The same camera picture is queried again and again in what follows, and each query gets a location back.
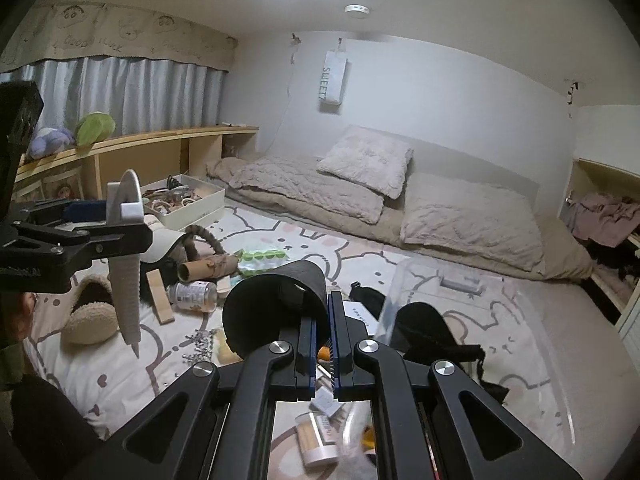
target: plastic bottle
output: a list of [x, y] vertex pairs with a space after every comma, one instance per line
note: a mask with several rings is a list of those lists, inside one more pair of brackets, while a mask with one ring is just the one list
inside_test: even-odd
[[308, 412], [297, 416], [296, 433], [306, 467], [338, 462], [337, 434], [326, 415]]
[[218, 291], [213, 282], [175, 283], [166, 289], [169, 301], [183, 310], [213, 312], [216, 309]]

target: metal screw head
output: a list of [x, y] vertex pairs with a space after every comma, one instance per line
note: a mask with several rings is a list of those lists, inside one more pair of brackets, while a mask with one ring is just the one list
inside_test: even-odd
[[433, 369], [440, 375], [451, 375], [456, 367], [450, 361], [438, 361], [433, 365]]
[[378, 343], [373, 341], [373, 339], [363, 339], [358, 343], [358, 348], [365, 354], [373, 354], [373, 352], [376, 352], [380, 346]]
[[274, 354], [286, 354], [291, 345], [286, 341], [274, 341], [269, 345], [269, 350]]
[[193, 365], [193, 375], [196, 377], [206, 377], [213, 372], [213, 364], [207, 361], [200, 361]]

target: cartoon print rug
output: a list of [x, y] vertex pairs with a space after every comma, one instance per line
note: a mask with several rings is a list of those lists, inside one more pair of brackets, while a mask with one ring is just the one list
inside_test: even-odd
[[[309, 260], [322, 269], [328, 288], [348, 293], [353, 282], [388, 293], [396, 265], [406, 256], [382, 250], [365, 240], [347, 240], [321, 230], [310, 230], [289, 221], [228, 206], [223, 218], [210, 227], [229, 253], [239, 249], [284, 250], [289, 261]], [[484, 378], [511, 389], [506, 407], [556, 452], [562, 454], [562, 421], [555, 381], [547, 370], [544, 352], [525, 320], [526, 298], [514, 288], [516, 281], [488, 276], [477, 269], [422, 257], [425, 264], [407, 301], [427, 301], [447, 319], [460, 342], [480, 344], [487, 352]], [[442, 289], [434, 277], [443, 269], [480, 277], [485, 291], [475, 299], [468, 294]], [[106, 262], [77, 273], [73, 288], [89, 273], [107, 274]], [[108, 438], [133, 415], [167, 388], [188, 367], [196, 330], [222, 326], [222, 311], [196, 314], [174, 311], [175, 321], [160, 325], [152, 308], [141, 304], [142, 341], [137, 359], [119, 334], [104, 343], [68, 347], [61, 344], [60, 330], [71, 310], [72, 290], [63, 295], [41, 294], [34, 326], [25, 341], [26, 354], [36, 373], [58, 387], [94, 427]], [[212, 361], [219, 365], [216, 352]], [[308, 403], [278, 404], [274, 423], [270, 480], [348, 477], [335, 466], [305, 471], [296, 443], [294, 419], [308, 410]], [[335, 421], [338, 425], [340, 416]]]

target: gray curtain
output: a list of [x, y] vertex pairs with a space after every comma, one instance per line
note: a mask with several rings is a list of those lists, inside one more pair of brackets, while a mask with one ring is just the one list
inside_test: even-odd
[[213, 126], [225, 72], [169, 60], [82, 57], [44, 60], [0, 74], [34, 80], [44, 101], [38, 127], [75, 129], [89, 112], [116, 121], [114, 136]]

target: white plastic spatula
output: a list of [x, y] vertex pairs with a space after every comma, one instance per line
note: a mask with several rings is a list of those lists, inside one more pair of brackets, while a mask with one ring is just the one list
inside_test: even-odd
[[[107, 225], [144, 223], [140, 182], [127, 170], [120, 182], [107, 184]], [[109, 258], [111, 295], [124, 342], [140, 357], [140, 255]]]

